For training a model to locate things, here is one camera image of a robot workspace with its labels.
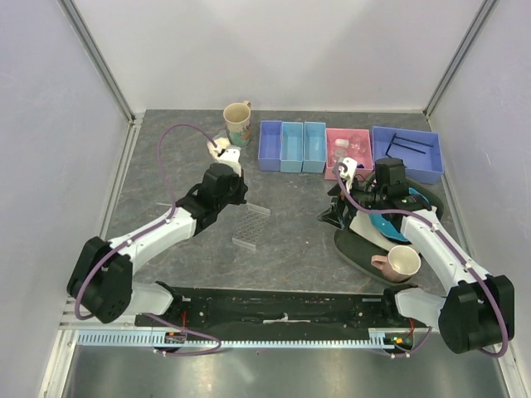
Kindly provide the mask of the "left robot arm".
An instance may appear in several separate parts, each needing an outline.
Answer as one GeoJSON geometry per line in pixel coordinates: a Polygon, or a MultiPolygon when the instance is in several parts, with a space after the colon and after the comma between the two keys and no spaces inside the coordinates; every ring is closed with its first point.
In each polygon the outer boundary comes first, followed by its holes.
{"type": "Polygon", "coordinates": [[[76,317],[112,323],[122,315],[152,313],[164,326],[178,323],[182,306],[170,289],[135,283],[133,276],[152,258],[207,229],[226,206],[244,204],[246,192],[243,171],[213,163],[202,181],[159,218],[112,240],[88,240],[66,288],[76,300],[76,317]]]}

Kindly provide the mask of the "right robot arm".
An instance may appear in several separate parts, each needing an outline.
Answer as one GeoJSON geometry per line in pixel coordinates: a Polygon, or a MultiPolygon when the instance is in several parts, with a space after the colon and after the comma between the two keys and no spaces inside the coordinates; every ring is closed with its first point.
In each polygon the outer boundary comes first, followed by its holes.
{"type": "Polygon", "coordinates": [[[441,199],[406,175],[400,158],[376,162],[366,182],[358,164],[334,165],[330,208],[319,220],[336,227],[339,255],[387,284],[381,319],[408,318],[437,330],[454,353],[478,350],[500,358],[514,337],[514,286],[493,276],[441,224],[441,199]]]}

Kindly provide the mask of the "glass flask with stopper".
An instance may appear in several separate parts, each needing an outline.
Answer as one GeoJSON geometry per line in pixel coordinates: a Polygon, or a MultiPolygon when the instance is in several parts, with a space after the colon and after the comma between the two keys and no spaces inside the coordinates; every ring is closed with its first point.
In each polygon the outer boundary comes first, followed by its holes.
{"type": "Polygon", "coordinates": [[[344,148],[349,158],[363,158],[367,154],[366,145],[360,135],[354,135],[350,138],[336,138],[334,149],[336,148],[344,148]]]}

